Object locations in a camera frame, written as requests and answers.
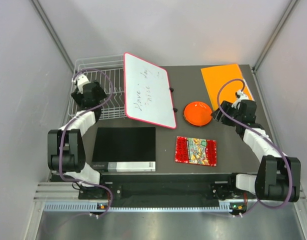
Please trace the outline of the orange plate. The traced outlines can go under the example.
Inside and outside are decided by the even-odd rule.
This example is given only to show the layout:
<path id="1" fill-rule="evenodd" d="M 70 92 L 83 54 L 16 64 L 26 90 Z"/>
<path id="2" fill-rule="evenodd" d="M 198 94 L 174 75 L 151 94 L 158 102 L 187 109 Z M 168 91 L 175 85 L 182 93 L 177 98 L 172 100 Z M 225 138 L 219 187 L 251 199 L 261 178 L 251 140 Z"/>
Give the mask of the orange plate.
<path id="1" fill-rule="evenodd" d="M 193 101 L 187 104 L 183 110 L 183 116 L 211 117 L 212 109 L 205 102 Z"/>

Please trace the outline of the red floral plate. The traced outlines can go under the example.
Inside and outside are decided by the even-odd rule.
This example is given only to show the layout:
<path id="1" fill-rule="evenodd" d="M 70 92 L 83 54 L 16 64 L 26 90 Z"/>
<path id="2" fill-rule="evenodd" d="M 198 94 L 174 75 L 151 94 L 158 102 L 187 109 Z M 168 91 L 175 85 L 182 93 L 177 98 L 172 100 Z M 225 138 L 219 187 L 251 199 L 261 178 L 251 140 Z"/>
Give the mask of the red floral plate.
<path id="1" fill-rule="evenodd" d="M 207 117 L 196 117 L 196 116 L 183 116 L 184 120 L 193 127 L 204 127 L 208 125 L 212 118 L 210 116 Z"/>

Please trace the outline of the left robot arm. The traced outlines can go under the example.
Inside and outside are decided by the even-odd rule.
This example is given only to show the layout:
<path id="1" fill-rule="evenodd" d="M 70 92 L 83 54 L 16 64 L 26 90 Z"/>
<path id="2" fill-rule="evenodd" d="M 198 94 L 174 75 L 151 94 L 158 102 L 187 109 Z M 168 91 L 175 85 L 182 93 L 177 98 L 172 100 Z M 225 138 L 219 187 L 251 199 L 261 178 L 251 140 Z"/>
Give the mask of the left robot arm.
<path id="1" fill-rule="evenodd" d="M 47 165 L 52 171 L 70 176 L 86 187 L 95 198 L 106 195 L 107 186 L 101 183 L 101 174 L 86 163 L 83 135 L 99 120 L 102 109 L 98 107 L 107 95 L 100 84 L 88 80 L 78 83 L 71 94 L 80 111 L 71 122 L 47 134 Z"/>

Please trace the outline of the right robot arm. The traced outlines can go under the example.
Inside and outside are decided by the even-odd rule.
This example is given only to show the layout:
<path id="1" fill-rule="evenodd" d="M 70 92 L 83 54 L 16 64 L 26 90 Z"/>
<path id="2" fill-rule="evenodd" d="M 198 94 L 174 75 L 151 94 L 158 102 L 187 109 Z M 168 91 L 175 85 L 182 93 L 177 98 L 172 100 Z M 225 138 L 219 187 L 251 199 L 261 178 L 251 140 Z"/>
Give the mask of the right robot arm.
<path id="1" fill-rule="evenodd" d="M 256 123 L 256 110 L 255 101 L 244 99 L 237 104 L 223 101 L 211 114 L 214 120 L 235 127 L 260 162 L 256 175 L 234 173 L 226 186 L 227 193 L 238 198 L 247 191 L 259 200 L 297 202 L 301 163 L 298 158 L 286 156 L 277 149 L 263 126 Z"/>

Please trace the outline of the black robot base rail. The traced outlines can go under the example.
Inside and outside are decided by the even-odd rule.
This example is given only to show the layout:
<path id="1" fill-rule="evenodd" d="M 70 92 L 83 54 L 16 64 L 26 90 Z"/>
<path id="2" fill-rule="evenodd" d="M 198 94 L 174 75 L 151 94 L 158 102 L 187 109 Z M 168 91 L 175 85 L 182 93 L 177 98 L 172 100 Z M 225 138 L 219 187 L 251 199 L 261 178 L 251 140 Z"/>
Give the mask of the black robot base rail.
<path id="1" fill-rule="evenodd" d="M 254 200 L 235 190 L 232 174 L 104 174 L 101 182 L 113 193 L 113 207 L 215 207 L 220 201 Z"/>

